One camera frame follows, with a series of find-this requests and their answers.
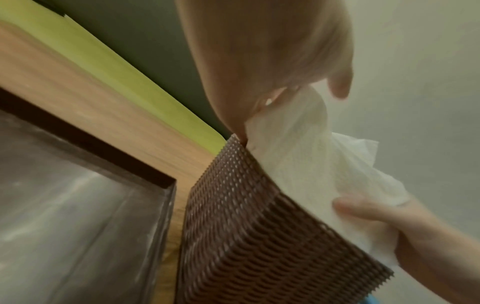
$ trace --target woven tissue box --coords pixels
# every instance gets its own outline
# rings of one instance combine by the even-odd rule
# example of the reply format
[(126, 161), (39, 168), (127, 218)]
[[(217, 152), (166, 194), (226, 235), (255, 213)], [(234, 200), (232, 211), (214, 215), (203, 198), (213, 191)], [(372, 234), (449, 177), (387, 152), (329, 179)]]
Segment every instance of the woven tissue box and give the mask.
[(392, 274), (284, 195), (235, 136), (190, 192), (178, 304), (353, 304)]

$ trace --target white wall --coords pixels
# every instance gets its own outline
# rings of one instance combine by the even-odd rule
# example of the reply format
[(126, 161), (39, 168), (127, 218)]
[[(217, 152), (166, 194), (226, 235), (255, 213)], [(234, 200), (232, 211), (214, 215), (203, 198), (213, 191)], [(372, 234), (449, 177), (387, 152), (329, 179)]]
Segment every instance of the white wall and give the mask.
[[(333, 130), (380, 141), (376, 166), (480, 238), (480, 1), (346, 0), (355, 78), (346, 103), (325, 83)], [(404, 273), (382, 303), (443, 303)]]

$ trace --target white tissue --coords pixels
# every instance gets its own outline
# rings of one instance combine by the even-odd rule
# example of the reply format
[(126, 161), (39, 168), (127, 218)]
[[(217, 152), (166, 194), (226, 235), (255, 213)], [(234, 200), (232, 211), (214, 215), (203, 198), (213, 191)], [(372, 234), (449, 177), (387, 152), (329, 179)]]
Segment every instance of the white tissue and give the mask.
[(247, 149), (283, 193), (386, 266), (398, 265), (398, 232), (380, 222), (339, 216), (332, 200), (359, 194), (400, 205), (403, 184), (373, 168), (378, 142), (332, 133), (321, 96), (287, 89), (246, 123)]

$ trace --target brown wicker box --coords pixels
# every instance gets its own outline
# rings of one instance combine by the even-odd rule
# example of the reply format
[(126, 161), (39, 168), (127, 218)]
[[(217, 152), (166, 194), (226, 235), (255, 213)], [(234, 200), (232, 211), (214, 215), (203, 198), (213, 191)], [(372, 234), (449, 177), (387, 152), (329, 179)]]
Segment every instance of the brown wicker box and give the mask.
[(178, 304), (354, 304), (392, 274), (282, 194), (234, 136), (191, 190)]

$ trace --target reflective surface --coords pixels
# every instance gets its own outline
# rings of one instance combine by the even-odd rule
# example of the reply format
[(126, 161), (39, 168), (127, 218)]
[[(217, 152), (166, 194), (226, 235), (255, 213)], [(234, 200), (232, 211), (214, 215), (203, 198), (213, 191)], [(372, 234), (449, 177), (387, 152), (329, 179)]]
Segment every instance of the reflective surface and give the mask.
[(162, 189), (0, 111), (0, 303), (139, 303)]

